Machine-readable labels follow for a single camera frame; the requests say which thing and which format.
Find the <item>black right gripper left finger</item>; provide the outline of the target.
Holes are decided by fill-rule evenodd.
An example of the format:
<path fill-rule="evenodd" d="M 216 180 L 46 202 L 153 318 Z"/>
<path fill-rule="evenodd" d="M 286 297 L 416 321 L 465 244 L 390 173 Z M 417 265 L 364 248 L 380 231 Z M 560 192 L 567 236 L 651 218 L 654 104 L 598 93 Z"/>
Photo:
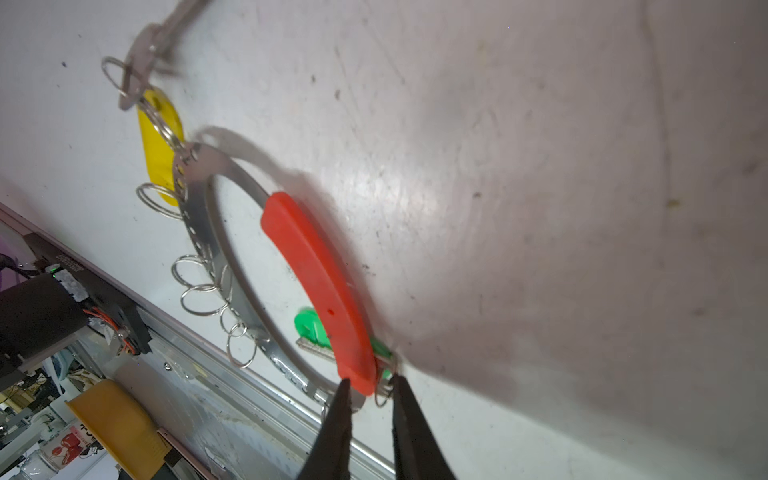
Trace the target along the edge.
<path fill-rule="evenodd" d="M 298 480 L 348 480 L 352 439 L 351 385 L 343 379 Z"/>

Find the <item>green plastic key tag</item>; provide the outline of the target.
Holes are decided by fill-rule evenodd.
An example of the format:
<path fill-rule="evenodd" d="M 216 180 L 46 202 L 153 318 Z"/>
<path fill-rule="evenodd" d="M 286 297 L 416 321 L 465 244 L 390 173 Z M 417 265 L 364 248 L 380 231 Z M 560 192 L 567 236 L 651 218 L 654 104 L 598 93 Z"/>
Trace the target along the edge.
<path fill-rule="evenodd" d="M 330 337 L 326 333 L 326 330 L 314 309 L 308 308 L 301 310 L 294 317 L 294 327 L 299 337 L 304 337 L 316 345 L 330 347 L 333 350 Z M 387 357 L 390 355 L 394 356 L 392 351 L 375 337 L 370 338 L 370 343 L 374 354 L 377 353 Z M 381 369 L 378 366 L 377 369 L 382 380 L 389 380 L 394 373 L 394 370 Z"/>

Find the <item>yellow plastic key tag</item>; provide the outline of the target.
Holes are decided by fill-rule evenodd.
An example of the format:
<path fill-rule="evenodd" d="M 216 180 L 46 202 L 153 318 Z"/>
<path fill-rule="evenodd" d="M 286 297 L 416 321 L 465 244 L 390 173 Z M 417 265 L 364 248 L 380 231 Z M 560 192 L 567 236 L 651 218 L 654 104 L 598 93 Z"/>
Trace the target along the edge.
<path fill-rule="evenodd" d="M 166 218 L 180 220 L 173 183 L 175 153 L 166 138 L 157 131 L 151 118 L 141 109 L 141 106 L 145 105 L 150 106 L 153 112 L 162 118 L 180 142 L 185 141 L 182 123 L 172 102 L 159 89 L 147 90 L 144 93 L 144 101 L 137 108 L 149 181 L 136 188 L 136 195 L 151 210 Z"/>

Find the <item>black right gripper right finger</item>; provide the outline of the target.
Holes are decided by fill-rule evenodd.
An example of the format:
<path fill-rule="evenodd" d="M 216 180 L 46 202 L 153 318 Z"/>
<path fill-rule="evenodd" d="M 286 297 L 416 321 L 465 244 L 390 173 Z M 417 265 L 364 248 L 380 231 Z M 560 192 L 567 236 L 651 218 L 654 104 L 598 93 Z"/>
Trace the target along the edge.
<path fill-rule="evenodd" d="M 397 479 L 455 479 L 407 379 L 394 375 L 394 466 Z"/>

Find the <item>metal keyring disc red grip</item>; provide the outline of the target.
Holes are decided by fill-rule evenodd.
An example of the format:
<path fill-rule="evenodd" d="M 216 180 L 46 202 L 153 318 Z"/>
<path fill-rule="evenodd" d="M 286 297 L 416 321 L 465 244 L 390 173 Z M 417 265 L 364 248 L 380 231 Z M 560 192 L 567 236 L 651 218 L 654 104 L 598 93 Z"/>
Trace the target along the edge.
<path fill-rule="evenodd" d="M 354 168 L 370 163 L 357 138 L 307 144 L 259 144 L 206 127 L 171 146 L 173 183 L 189 252 L 170 266 L 182 313 L 222 332 L 229 362 L 247 369 L 257 358 L 310 403 L 327 406 L 349 379 L 353 406 L 383 407 L 402 370 L 395 347 L 374 325 L 369 283 L 350 216 Z M 330 362 L 301 350 L 294 317 L 318 314 L 335 352 Z M 396 369 L 379 376 L 370 338 L 393 353 Z"/>

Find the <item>silver key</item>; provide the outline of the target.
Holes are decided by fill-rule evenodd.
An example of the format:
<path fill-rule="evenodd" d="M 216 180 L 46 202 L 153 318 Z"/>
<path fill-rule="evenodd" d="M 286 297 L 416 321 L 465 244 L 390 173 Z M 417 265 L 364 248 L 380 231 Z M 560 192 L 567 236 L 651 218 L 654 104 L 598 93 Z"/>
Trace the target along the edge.
<path fill-rule="evenodd" d="M 139 101 L 149 88 L 156 62 L 208 4 L 203 0 L 179 1 L 163 22 L 151 23 L 139 33 L 123 61 L 118 102 L 121 110 L 127 111 Z"/>
<path fill-rule="evenodd" d="M 301 350 L 307 353 L 311 353 L 315 356 L 318 356 L 320 358 L 323 358 L 333 363 L 336 362 L 336 356 L 330 347 L 323 347 L 323 346 L 316 345 L 304 337 L 299 337 L 296 340 L 296 345 Z M 375 353 L 374 358 L 379 368 L 390 369 L 390 370 L 396 369 L 396 361 L 394 356 L 390 355 L 389 357 L 387 357 L 387 356 L 382 356 Z"/>

